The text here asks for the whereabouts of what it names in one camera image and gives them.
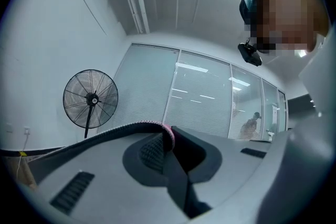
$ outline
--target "fluorescent light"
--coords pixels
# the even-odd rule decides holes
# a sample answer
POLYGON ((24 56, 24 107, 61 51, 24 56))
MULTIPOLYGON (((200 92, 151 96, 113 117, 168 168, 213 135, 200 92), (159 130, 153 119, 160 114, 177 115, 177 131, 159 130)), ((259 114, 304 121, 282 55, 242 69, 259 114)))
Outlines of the fluorescent light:
POLYGON ((205 97, 205 98, 209 98, 209 99, 214 99, 213 97, 209 97, 209 96, 205 96, 205 95, 200 95, 202 97, 205 97))
POLYGON ((178 89, 173 89, 174 91, 178 91, 178 92, 186 92, 186 91, 182 91, 182 90, 178 90, 178 89))
POLYGON ((299 50, 298 53, 300 57, 303 57, 307 54, 305 50, 299 50))
POLYGON ((246 83, 245 81, 239 80, 239 79, 235 79, 235 78, 229 78, 229 80, 232 80, 233 82, 237 82, 241 85, 244 85, 246 87, 250 86, 250 84, 246 83))
POLYGON ((184 68, 188 68, 188 69, 193 69, 193 70, 200 71, 200 72, 205 72, 205 73, 208 72, 207 69, 204 69, 204 68, 201 68, 201 67, 195 67, 195 66, 185 65, 184 63, 177 62, 176 65, 178 67, 184 67, 184 68))

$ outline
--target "zipper teeth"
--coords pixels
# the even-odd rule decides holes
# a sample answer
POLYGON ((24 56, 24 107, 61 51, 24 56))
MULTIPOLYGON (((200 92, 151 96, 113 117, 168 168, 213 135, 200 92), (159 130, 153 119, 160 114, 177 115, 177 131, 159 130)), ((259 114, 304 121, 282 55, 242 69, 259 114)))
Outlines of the zipper teeth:
POLYGON ((169 134, 169 136, 171 138, 171 141, 172 141, 172 149, 175 147, 175 136, 174 136, 174 133, 172 132, 172 130, 170 130, 170 128, 168 128, 167 126, 165 126, 163 123, 156 122, 156 121, 137 121, 137 122, 133 122, 133 123, 130 123, 130 124, 125 124, 125 125, 122 125, 122 126, 119 126, 119 127, 116 127, 116 128, 112 128, 112 129, 106 130, 106 131, 104 131, 102 133, 99 133, 99 134, 97 134, 95 136, 92 136, 90 138, 82 140, 82 141, 80 141, 80 142, 78 142, 76 144, 72 144, 72 145, 69 145, 69 146, 66 146, 66 147, 62 147, 62 148, 60 148, 58 150, 55 150, 55 151, 52 151, 52 152, 47 153, 45 155, 42 155, 41 157, 38 157, 38 158, 36 158, 34 160, 37 160, 37 159, 43 158, 43 157, 47 157, 49 155, 58 153, 59 151, 69 150, 69 149, 71 149, 71 148, 73 148, 75 146, 80 146, 82 144, 90 143, 92 141, 100 139, 101 137, 104 137, 107 133, 113 134, 113 133, 115 133, 117 131, 128 129, 128 128, 130 128, 130 127, 132 127, 132 126, 134 126, 136 124, 139 124, 139 123, 150 123, 150 124, 159 125, 163 130, 165 130, 169 134))

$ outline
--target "window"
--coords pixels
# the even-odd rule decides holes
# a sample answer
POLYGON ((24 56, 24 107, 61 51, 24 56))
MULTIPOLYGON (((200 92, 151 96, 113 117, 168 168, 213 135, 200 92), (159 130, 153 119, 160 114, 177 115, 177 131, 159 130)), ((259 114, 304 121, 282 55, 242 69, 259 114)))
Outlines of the window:
POLYGON ((230 66, 182 52, 165 123, 227 137, 231 115, 230 66))
POLYGON ((278 130, 278 91, 273 85, 263 80, 265 96, 265 126, 262 139, 272 141, 272 136, 277 134, 278 130))
POLYGON ((263 129, 261 79, 232 66, 233 104, 229 138, 259 140, 263 129))
POLYGON ((162 122, 178 50, 132 45, 114 78, 119 101, 99 132, 142 120, 162 122))
POLYGON ((279 91, 279 132, 286 130, 286 98, 285 95, 279 91))

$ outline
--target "power cord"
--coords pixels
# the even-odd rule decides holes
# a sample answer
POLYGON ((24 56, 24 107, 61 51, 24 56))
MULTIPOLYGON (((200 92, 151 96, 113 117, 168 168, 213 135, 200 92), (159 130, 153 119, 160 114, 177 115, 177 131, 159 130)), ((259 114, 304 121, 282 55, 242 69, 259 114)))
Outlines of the power cord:
MULTIPOLYGON (((22 152, 23 152, 23 151, 25 150, 25 148, 26 148, 26 145, 27 145, 27 141, 28 141, 28 137, 29 137, 29 135, 26 134, 26 136, 27 136, 27 137, 26 137, 25 145, 23 146, 22 152)), ((16 179, 17 179, 17 175, 18 175, 18 173, 19 173, 19 169, 20 169, 21 158, 22 158, 22 154, 20 153, 19 164, 18 164, 18 166, 17 166, 17 170, 16 170, 16 179)))

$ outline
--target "gray surface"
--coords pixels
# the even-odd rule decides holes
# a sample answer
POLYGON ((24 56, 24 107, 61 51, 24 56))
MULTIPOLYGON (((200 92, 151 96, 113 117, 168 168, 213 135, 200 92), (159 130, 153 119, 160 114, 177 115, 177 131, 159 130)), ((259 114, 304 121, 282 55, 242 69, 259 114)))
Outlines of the gray surface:
POLYGON ((222 154, 222 165, 212 179, 205 183, 194 184, 199 200, 211 207, 218 206, 240 189, 263 161, 261 158, 240 151, 248 147, 267 152, 271 146, 271 143, 235 140, 188 128, 181 128, 181 130, 216 146, 222 154))
POLYGON ((262 199, 277 175, 289 134, 290 131, 278 134, 277 139, 271 145, 269 144, 270 148, 260 165, 233 195, 208 213, 191 220, 190 223, 255 223, 262 199))
POLYGON ((146 187, 124 169, 122 156, 128 146, 148 134, 133 134, 89 148, 53 171, 38 186, 47 201, 79 171, 95 174, 71 213, 86 223, 181 223, 188 218, 164 187, 146 187))

